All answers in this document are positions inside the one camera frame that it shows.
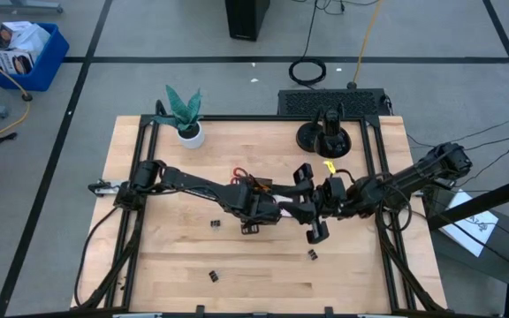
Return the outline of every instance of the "box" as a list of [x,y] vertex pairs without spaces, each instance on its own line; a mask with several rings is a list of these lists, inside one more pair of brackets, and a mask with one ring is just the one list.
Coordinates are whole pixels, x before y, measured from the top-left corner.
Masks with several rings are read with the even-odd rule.
[[0,67],[8,74],[29,74],[34,67],[33,61],[29,52],[0,50]]
[[[60,34],[56,24],[38,23],[38,25],[50,33],[50,38],[34,63],[33,70],[29,74],[12,74],[10,76],[25,90],[43,92],[49,89],[70,45]],[[0,87],[18,89],[1,73]]]
[[28,29],[31,22],[4,22],[0,27],[0,49],[8,49],[12,42],[17,41],[21,31]]

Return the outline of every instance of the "white paper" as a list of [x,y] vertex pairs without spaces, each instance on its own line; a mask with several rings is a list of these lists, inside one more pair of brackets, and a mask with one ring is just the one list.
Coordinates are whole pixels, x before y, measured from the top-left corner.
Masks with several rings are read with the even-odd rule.
[[[282,195],[274,194],[272,195],[274,197],[274,200],[276,200],[276,203],[279,202],[292,202],[292,198],[284,197]],[[292,217],[290,212],[284,210],[283,208],[280,209],[280,214],[285,217]]]
[[[449,204],[449,208],[456,207],[461,203],[470,201],[472,197],[467,193],[462,192],[460,190],[455,196],[452,198],[451,203]],[[482,213],[477,214],[476,216],[470,216],[467,219],[460,220],[455,222],[460,228],[468,232],[470,235],[478,239],[479,241],[486,244],[490,234],[494,231],[495,225],[498,221],[498,218],[495,217],[491,212],[484,211]],[[459,243],[461,246],[465,247],[470,253],[474,256],[480,256],[482,249],[484,246],[478,244],[473,239],[471,239],[467,234],[463,233],[463,231],[459,230],[456,226],[449,224],[441,229],[439,229],[449,238]]]

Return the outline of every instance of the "black cable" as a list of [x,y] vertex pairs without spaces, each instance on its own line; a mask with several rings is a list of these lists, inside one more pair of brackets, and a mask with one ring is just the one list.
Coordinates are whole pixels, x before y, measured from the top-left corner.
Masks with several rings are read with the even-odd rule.
[[433,298],[431,298],[430,295],[423,289],[420,282],[417,280],[417,278],[415,278],[414,273],[412,273],[410,268],[403,262],[401,257],[399,257],[396,247],[391,243],[386,230],[381,225],[381,223],[384,222],[382,215],[380,213],[376,213],[375,218],[376,227],[378,229],[378,239],[380,241],[380,247],[388,254],[390,259],[394,262],[399,272],[401,273],[402,278],[412,288],[418,300],[428,311],[444,311],[444,308],[439,306],[435,302],[435,300],[433,300]]
[[95,230],[97,230],[97,228],[100,225],[102,225],[103,222],[105,222],[108,218],[110,218],[110,216],[112,216],[116,210],[117,210],[117,208],[113,208],[108,214],[106,214],[98,223],[95,224],[94,228],[87,235],[86,243],[84,243],[84,248],[82,249],[82,252],[81,252],[80,265],[78,266],[78,275],[76,275],[76,283],[74,285],[74,301],[76,302],[76,305],[78,305],[78,307],[81,306],[80,297],[78,296],[78,285],[80,283],[81,271],[84,268],[84,261],[86,260],[86,251],[87,251],[87,246],[89,245],[89,240],[94,235]]
[[411,139],[413,142],[415,142],[416,144],[418,145],[421,145],[422,147],[418,147],[418,148],[434,148],[435,146],[432,146],[432,145],[428,145],[428,144],[424,144],[424,143],[420,143],[418,140],[416,140],[414,137],[412,137],[412,135],[410,135],[409,133],[406,133],[406,136],[409,137],[409,139]]
[[318,9],[318,10],[325,10],[327,9],[327,7],[331,4],[331,0],[325,0],[323,2],[323,7],[319,7],[319,5],[317,5],[317,1],[315,1],[315,7]]
[[341,12],[335,13],[335,12],[327,11],[327,7],[329,7],[329,5],[331,4],[331,1],[332,0],[325,0],[325,3],[323,4],[323,8],[318,7],[317,9],[322,10],[323,12],[325,12],[326,14],[329,14],[329,15],[343,15],[345,13],[345,5],[342,2],[339,2],[339,4],[341,4]]
[[483,242],[481,242],[479,239],[475,238],[474,236],[472,236],[468,231],[464,230],[463,228],[461,228],[460,226],[458,226],[457,224],[453,223],[451,220],[449,220],[447,217],[445,216],[442,216],[438,213],[435,214],[437,217],[443,219],[444,221],[446,221],[448,224],[452,224],[454,225],[457,229],[459,229],[460,231],[462,231],[463,233],[465,233],[468,237],[470,237],[474,242],[484,246],[485,248],[487,248],[489,251],[491,251],[492,253],[494,253],[496,256],[498,256],[499,258],[501,258],[502,260],[506,261],[509,263],[509,260],[507,258],[504,257],[504,255],[500,254],[497,250],[493,249],[492,247],[490,246],[487,246],[486,244],[484,244]]
[[347,169],[337,169],[337,170],[335,170],[335,173],[339,173],[339,172],[343,172],[343,173],[348,174],[349,175],[349,179],[354,184],[355,181],[354,181],[353,175],[351,174],[351,172],[349,172],[349,170],[347,170]]
[[[509,124],[509,119],[508,119],[508,120],[506,120],[506,121],[505,121],[505,122],[503,122],[503,123],[496,124],[496,125],[492,125],[492,126],[490,126],[490,127],[488,127],[488,128],[484,128],[484,129],[482,129],[482,130],[481,130],[481,131],[479,131],[479,132],[473,132],[473,133],[470,133],[470,134],[465,135],[465,136],[463,136],[463,137],[459,137],[459,138],[454,139],[454,140],[449,140],[449,141],[447,141],[447,142],[455,142],[455,141],[465,140],[466,138],[473,137],[473,136],[476,136],[476,135],[481,134],[481,133],[486,133],[486,132],[487,132],[487,131],[489,131],[489,130],[492,130],[492,129],[494,129],[494,128],[498,128],[498,127],[500,127],[500,126],[502,126],[502,125],[506,125],[506,124]],[[411,138],[411,139],[412,139],[412,140],[413,140],[416,144],[418,144],[418,145],[422,145],[422,146],[423,146],[423,147],[412,147],[412,148],[427,148],[427,147],[429,147],[429,148],[433,148],[433,147],[434,147],[434,146],[431,146],[431,145],[422,144],[422,143],[418,142],[417,140],[415,140],[415,139],[414,139],[412,136],[410,136],[409,134],[408,134],[407,136],[408,136],[409,138]]]
[[334,1],[340,2],[342,4],[352,4],[352,5],[358,5],[358,6],[367,6],[367,5],[375,4],[375,3],[377,3],[380,0],[374,0],[374,1],[371,1],[371,2],[365,3],[365,4],[360,4],[360,3],[356,3],[356,2],[353,2],[353,1],[346,1],[346,0],[334,0]]
[[[439,201],[437,201],[435,199],[431,199],[431,200],[434,201],[435,203],[439,204],[440,206],[444,207],[445,209],[448,208],[445,204],[443,204],[443,203],[441,203],[441,202],[439,202]],[[479,224],[480,225],[494,225],[497,228],[499,228],[500,230],[502,230],[502,231],[504,231],[504,232],[509,234],[509,230],[507,230],[507,229],[503,228],[502,226],[498,225],[498,223],[490,223],[490,222],[476,223],[476,222],[472,222],[472,221],[470,221],[468,219],[463,219],[462,221],[466,221],[468,223],[476,224],[476,225],[479,225]]]
[[[441,188],[438,185],[426,185],[426,186],[433,186],[433,187],[436,187],[437,189]],[[454,191],[454,190],[445,189],[445,191],[448,191],[450,193],[467,193],[467,192],[472,192],[472,193],[487,193],[487,192],[490,192],[490,191],[493,191],[493,190],[467,190],[467,189],[461,189],[459,191]]]
[[506,141],[506,140],[509,140],[509,137],[503,138],[501,140],[494,140],[494,141],[484,142],[483,144],[480,144],[478,146],[474,146],[474,147],[471,147],[471,148],[466,148],[465,151],[474,150],[474,149],[477,149],[477,148],[480,148],[480,147],[492,145],[492,144],[499,143],[499,142]]
[[422,218],[424,218],[426,221],[428,220],[428,218],[427,218],[425,215],[421,214],[421,213],[420,213],[420,212],[418,212],[418,211],[413,211],[413,210],[412,210],[412,213],[413,213],[413,214],[415,214],[415,215],[421,216],[421,217],[422,217]]
[[[404,200],[406,201],[406,205],[408,207],[408,210],[411,211],[412,210],[412,204],[410,203],[410,200],[404,195],[404,193],[402,193],[398,188],[396,188],[395,186],[393,185],[384,185],[390,189],[392,189],[393,191],[395,191],[396,193],[400,194],[402,196],[402,198],[404,198]],[[380,200],[380,203],[378,204],[378,213],[383,213],[384,212],[384,200],[386,199],[386,193],[384,193],[384,197]],[[394,209],[390,209],[386,212],[388,212],[389,214],[393,214],[395,215],[396,217],[399,217],[399,213],[401,212],[402,210],[394,210]],[[388,230],[388,231],[399,231],[399,232],[402,232],[404,231],[405,229],[407,229],[407,227],[410,225],[410,223],[412,222],[412,214],[411,213],[408,213],[407,214],[407,219],[406,219],[406,223],[404,223],[404,226],[402,226],[401,228],[399,229],[394,229],[393,225],[392,225],[392,222],[386,224],[384,222],[384,219],[382,220],[382,222],[380,222],[378,224],[378,226],[381,226],[384,230]]]
[[455,187],[462,187],[464,186],[467,182],[469,182],[470,180],[474,179],[474,178],[477,178],[478,176],[481,175],[481,173],[485,170],[487,170],[488,168],[490,168],[494,163],[497,163],[500,159],[502,159],[503,156],[505,155],[508,155],[509,154],[509,148],[506,152],[504,152],[502,155],[500,155],[498,158],[496,158],[493,162],[491,162],[489,165],[487,165],[486,167],[482,168],[480,171],[478,171],[478,173],[474,176],[474,177],[471,177],[471,178],[468,178],[467,181],[463,182],[462,184],[460,185],[456,185]]
[[[312,13],[311,23],[309,24],[308,40],[306,41],[306,48],[304,49],[304,54],[300,57],[299,60],[293,62],[290,65],[290,68],[288,69],[288,74],[290,75],[290,79],[292,79],[294,82],[298,83],[299,85],[302,85],[302,86],[307,87],[309,89],[315,89],[315,88],[313,88],[311,86],[316,84],[316,83],[319,83],[320,81],[325,79],[325,76],[327,75],[327,68],[325,66],[325,63],[322,60],[320,60],[318,58],[306,57],[306,54],[308,53],[308,48],[309,48],[309,39],[311,38],[311,31],[314,28],[315,11],[317,9],[318,9],[317,0],[315,0],[315,2],[314,2],[314,12]],[[322,69],[321,75],[319,75],[318,77],[316,77],[314,79],[298,79],[294,75],[293,69],[294,69],[294,67],[296,67],[296,65],[298,65],[300,63],[311,63],[311,64],[315,64],[315,65],[319,66]]]

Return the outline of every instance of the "wooden table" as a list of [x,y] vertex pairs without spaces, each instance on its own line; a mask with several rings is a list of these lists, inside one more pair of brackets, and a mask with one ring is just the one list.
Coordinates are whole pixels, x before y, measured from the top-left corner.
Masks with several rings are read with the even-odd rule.
[[[103,172],[108,180],[128,179],[139,117],[118,117]],[[391,172],[412,164],[401,117],[381,117],[384,147]],[[161,126],[156,158],[182,171],[226,184],[232,168],[293,185],[292,173],[311,163],[314,181],[328,175],[323,158],[302,151],[294,140],[300,122],[202,122],[206,139],[199,149],[179,145],[176,131]],[[343,123],[353,148],[334,160],[355,178],[367,175],[359,125]],[[376,171],[380,171],[374,133],[368,129]],[[98,198],[92,227],[111,210],[113,196]],[[412,200],[423,213],[421,201]],[[111,266],[118,235],[118,212],[95,233],[80,280],[80,296],[88,295]],[[406,212],[401,213],[402,222]],[[214,231],[209,222],[221,220]],[[275,226],[262,226],[255,235],[241,235],[239,220],[225,214],[213,202],[185,193],[149,197],[141,236],[130,310],[193,312],[205,305],[208,313],[389,313],[381,250],[374,218],[337,221],[328,219],[330,237],[310,246],[307,225],[283,218]],[[409,267],[423,287],[441,306],[446,306],[427,223],[415,216],[403,233]],[[311,261],[308,250],[319,258]],[[215,270],[219,281],[212,283]],[[399,272],[394,267],[399,305],[405,307]],[[118,289],[124,285],[119,277]],[[115,304],[120,304],[116,292]]]

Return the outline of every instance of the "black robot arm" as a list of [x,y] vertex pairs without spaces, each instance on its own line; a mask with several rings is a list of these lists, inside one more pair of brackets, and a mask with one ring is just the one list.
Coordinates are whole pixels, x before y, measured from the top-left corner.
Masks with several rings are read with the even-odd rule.
[[[241,220],[244,234],[258,232],[258,225],[276,224],[281,210],[289,212],[300,224],[310,224],[308,243],[317,244],[329,237],[323,218],[345,219],[369,217],[384,207],[402,209],[411,193],[437,178],[457,179],[470,171],[472,163],[457,144],[445,143],[431,149],[418,163],[391,174],[357,179],[348,189],[340,177],[331,175],[323,184],[314,186],[313,171],[308,163],[294,173],[295,185],[272,185],[268,179],[247,175],[238,182],[221,185],[199,178],[162,161],[146,161],[139,165],[133,182],[121,185],[115,206],[138,209],[147,195],[184,192],[214,201],[224,212]],[[276,202],[273,195],[290,198]]]

